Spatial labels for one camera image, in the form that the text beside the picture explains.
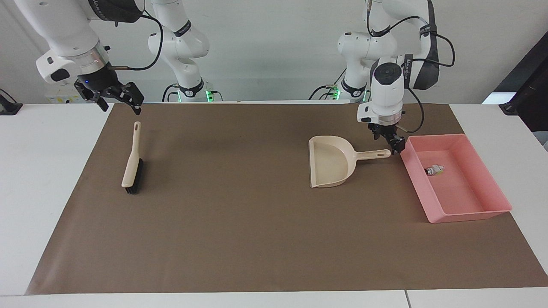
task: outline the white wall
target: white wall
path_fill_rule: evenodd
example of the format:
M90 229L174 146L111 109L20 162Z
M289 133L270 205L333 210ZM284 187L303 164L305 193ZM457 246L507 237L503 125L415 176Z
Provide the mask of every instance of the white wall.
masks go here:
M13 0L2 2L21 26L0 22L0 87L13 89L14 94L27 102L44 102L33 63L36 51L10 54L5 51L36 45L44 49L42 52L47 45L28 29ZM344 60L336 48L339 36L346 31L366 31L360 0L185 0L184 3L193 25L211 43L209 55L197 60L202 75L214 83L226 100L306 99L313 89L333 82L344 69ZM480 104L548 31L548 5L544 0L434 0L433 3L438 30L453 41L457 60L454 67L442 68L434 88L418 92L423 101ZM10 30L14 27L19 32ZM153 59L147 47L149 34L157 32L152 21L120 24L118 29L112 23L92 21L92 27L103 44L112 47L113 65L144 66ZM418 34L410 25L403 24L394 33L400 53L418 51ZM441 40L439 45L442 61L449 61L448 46ZM9 76L15 71L17 77L12 80ZM119 76L123 81L137 83L146 101L160 100L165 86L175 82L164 63L146 72L120 72Z

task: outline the black cable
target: black cable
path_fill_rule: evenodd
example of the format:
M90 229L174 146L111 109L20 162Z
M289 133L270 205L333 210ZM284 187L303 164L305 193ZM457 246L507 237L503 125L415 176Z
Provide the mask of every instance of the black cable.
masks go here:
M176 88L176 86L170 84L170 85L164 90L164 94L162 95L162 102L165 102L165 96L168 94L168 91L169 91L171 88Z
M219 91L211 91L212 94L218 94L221 97L221 101L225 101L224 98L222 98L222 94Z
M430 34L434 35L436 37L439 37L439 38L445 40L447 43L449 43L449 46L451 47L451 53L453 54L453 59L451 60L451 64L445 64L445 63L441 63L441 62L438 62L438 61L434 61L434 60L430 60L430 59L422 59L422 58L411 59L411 62L424 61L424 62L430 62L430 63L434 63L434 64L437 64L437 65L440 65L440 66L445 66L445 67L451 67L451 66L455 65L455 47L453 46L453 43L447 37L445 37L443 35L439 35L435 32L430 32Z
M346 73L346 69L344 69L341 73L341 75L339 76L339 78L337 78L337 80L335 80L335 82L333 84L337 84L339 82L339 80L341 79L341 77L344 75L344 73Z
M152 17L152 15L149 13L149 11L147 11L147 10L142 10L142 11L145 12L148 16Z
M322 96L319 97L319 99L322 99L322 97L324 97L324 96L327 99L327 96L329 96L330 94L331 94L331 92L324 93L324 94L322 94Z
M327 88L329 88L327 85L322 85L321 87L318 87L316 90L314 90L314 92L312 92L312 94L310 94L310 97L308 100L311 100L314 97L314 95L318 93L318 91L320 91L321 89L327 89Z
M177 92L170 92L170 93L168 94L168 102L169 102L169 97L170 97L172 94L177 95L178 93L177 93Z
M369 12L368 12L368 13L367 13L367 17L366 17L366 19L367 19L367 21L366 21L366 23L367 23L367 32L369 32L369 35L370 35L371 37L382 37L382 36L387 35L387 34L388 34L392 29L394 29L397 25L399 25L399 24L401 24L402 22L407 21L407 20L409 20L409 19L413 19L413 18L420 19L419 16L409 16L409 17L406 17L406 18L404 18L404 19L398 21L398 22L395 23L393 26L389 26L387 29L384 29L384 30L381 30L380 32L377 32L377 31L371 30L371 29L369 28Z
M156 54L156 58L154 58L154 61L152 63L150 63L149 65L145 67L127 67L126 70L130 70L130 71L145 71L150 69L151 67L154 66L154 64L156 64L156 62L158 62L158 59L160 58L160 54L162 53L162 43L164 41L164 29L162 27L162 24L160 23L159 20L157 20L154 17L147 16L147 15L141 15L141 17L145 19L153 20L158 24L158 27L160 28L160 45L158 46L158 53Z
M413 130L405 130L406 133L409 133L409 134L413 134L413 133L416 133L419 131L419 129L421 127L423 127L423 123L424 123L424 107L423 107L423 104L420 102L420 99L415 95L415 93L413 92L413 90L407 88L409 90L409 92L411 92L411 94L413 95L413 97L415 97L417 103L419 103L419 107L420 107L420 114L421 114L421 119L420 119L420 124L419 124L419 127L417 127L416 129L413 129Z
M0 91L4 92L4 93L5 93L5 94L6 94L7 96L9 96L9 98L11 98L11 99L12 99L12 101L13 101L14 103L16 103L16 104L17 104L17 101L16 101L16 100L15 100L15 99L13 98L13 96L9 95L9 93L8 93L8 92L6 92L6 91L5 91L4 89L0 89Z

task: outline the dustpan handle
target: dustpan handle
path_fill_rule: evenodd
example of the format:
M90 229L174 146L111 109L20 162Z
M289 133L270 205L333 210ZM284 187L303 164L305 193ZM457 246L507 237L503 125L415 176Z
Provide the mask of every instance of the dustpan handle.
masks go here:
M359 161L365 161L367 159L386 158L390 157L390 155L392 155L392 152L390 152L390 150L357 152L356 159Z

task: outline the cable clip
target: cable clip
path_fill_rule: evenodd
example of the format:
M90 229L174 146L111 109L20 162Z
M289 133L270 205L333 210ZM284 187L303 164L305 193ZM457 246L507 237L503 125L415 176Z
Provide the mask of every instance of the cable clip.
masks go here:
M436 24L428 24L422 27L419 30L419 36L421 35L428 36L428 33L430 32L433 32L434 34L438 32L438 27L436 26Z

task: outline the beige dustpan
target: beige dustpan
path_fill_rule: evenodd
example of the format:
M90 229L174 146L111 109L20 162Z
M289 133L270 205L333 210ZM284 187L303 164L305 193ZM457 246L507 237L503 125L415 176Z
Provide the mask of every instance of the beige dustpan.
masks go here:
M390 150L356 152L337 136L316 136L309 141L310 187L341 185L352 175L356 161L390 157Z

